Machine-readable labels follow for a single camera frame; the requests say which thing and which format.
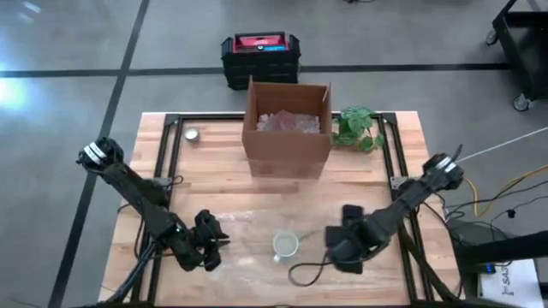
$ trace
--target wooden table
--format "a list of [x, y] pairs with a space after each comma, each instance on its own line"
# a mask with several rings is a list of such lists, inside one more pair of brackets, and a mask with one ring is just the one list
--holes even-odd
[[[419, 176], [422, 164], [430, 157], [419, 117], [413, 111], [396, 115], [408, 171], [411, 176]], [[144, 177], [152, 176], [163, 123], [164, 114], [145, 113], [141, 117], [130, 166]], [[185, 125], [198, 127], [201, 140], [197, 145], [182, 141], [176, 173], [185, 181], [175, 187], [170, 210], [192, 227], [194, 216], [201, 209], [209, 209], [231, 243], [221, 250], [223, 263], [210, 273], [203, 269], [185, 272], [174, 258], [165, 258], [156, 305], [409, 303], [397, 236], [377, 257], [364, 263], [363, 275], [343, 274], [327, 266], [311, 287], [294, 287], [287, 278], [291, 264], [321, 261], [325, 252], [323, 229], [340, 223], [343, 204], [359, 204], [367, 212], [390, 204], [382, 151], [366, 155], [333, 149], [317, 181], [257, 179], [249, 174], [240, 122], [185, 121]], [[165, 161], [164, 170], [169, 158]], [[439, 200], [431, 198], [429, 203], [442, 213]], [[133, 245], [139, 222], [131, 207], [119, 214], [101, 299], [112, 294], [135, 264]], [[419, 222], [428, 262], [447, 286], [456, 290], [460, 277], [447, 231], [426, 207], [420, 211]], [[276, 264], [272, 260], [272, 237], [284, 229], [313, 234], [303, 240], [294, 258]], [[317, 270], [298, 269], [295, 279], [309, 281]], [[415, 263], [414, 278], [423, 297]], [[142, 293], [146, 293], [146, 282], [143, 287]]]

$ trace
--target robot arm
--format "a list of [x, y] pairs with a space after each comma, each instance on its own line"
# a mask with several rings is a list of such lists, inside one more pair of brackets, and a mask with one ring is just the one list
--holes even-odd
[[327, 257], [338, 270], [361, 274], [361, 262], [387, 247], [403, 218], [432, 193], [457, 189], [463, 170], [447, 154], [436, 154], [423, 165], [418, 180], [407, 180], [399, 187], [398, 198], [387, 208], [364, 215], [363, 208], [346, 204], [342, 226], [325, 228]]
[[151, 237], [163, 248], [170, 248], [179, 265], [186, 271], [204, 263], [214, 270], [220, 263], [218, 248], [229, 238], [208, 210], [195, 218], [196, 226], [188, 228], [179, 217], [167, 210], [169, 188], [144, 180], [123, 162], [123, 150], [113, 139], [101, 138], [80, 151], [78, 161], [84, 169], [99, 175], [113, 186], [143, 217]]

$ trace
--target gray floor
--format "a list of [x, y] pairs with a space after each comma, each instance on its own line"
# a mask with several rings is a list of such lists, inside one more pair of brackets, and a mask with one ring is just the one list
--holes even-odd
[[[0, 1], [0, 71], [118, 69], [140, 1]], [[233, 33], [284, 30], [301, 40], [303, 65], [505, 62], [485, 34], [503, 2], [493, 0], [151, 0], [131, 68], [220, 67], [219, 44]], [[518, 9], [530, 9], [526, 1]], [[514, 111], [510, 71], [301, 74], [333, 88], [334, 109], [418, 110], [431, 153], [462, 157], [548, 126], [548, 104]], [[0, 306], [45, 307], [85, 179], [78, 150], [94, 140], [116, 77], [0, 78]], [[143, 111], [243, 110], [245, 92], [222, 75], [128, 77], [111, 136], [129, 157]], [[546, 164], [548, 130], [465, 160], [480, 197]], [[526, 183], [546, 179], [538, 175]], [[500, 200], [482, 220], [545, 192]], [[463, 185], [448, 203], [471, 199]], [[120, 198], [97, 184], [63, 306], [92, 303], [101, 288]], [[545, 228], [546, 199], [496, 225], [512, 234]], [[466, 209], [463, 219], [473, 221]], [[548, 280], [548, 264], [539, 262]]]

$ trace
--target black storage bin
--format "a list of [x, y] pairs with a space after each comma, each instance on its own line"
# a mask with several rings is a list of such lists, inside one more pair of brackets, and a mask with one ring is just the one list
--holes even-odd
[[[242, 39], [272, 36], [283, 38], [283, 50], [268, 50], [269, 47], [282, 48], [281, 45], [239, 46], [239, 50], [235, 50], [235, 44], [239, 44]], [[249, 76], [260, 82], [298, 83], [299, 57], [299, 39], [289, 35], [286, 40], [284, 32], [236, 34], [234, 38], [227, 38], [222, 43], [224, 76], [228, 86], [234, 90], [247, 89]]]

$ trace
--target white paper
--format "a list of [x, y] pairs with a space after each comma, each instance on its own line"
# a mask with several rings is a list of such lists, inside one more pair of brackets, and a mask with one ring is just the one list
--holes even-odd
[[483, 299], [518, 307], [544, 308], [532, 259], [497, 266], [495, 274], [480, 274], [478, 289]]

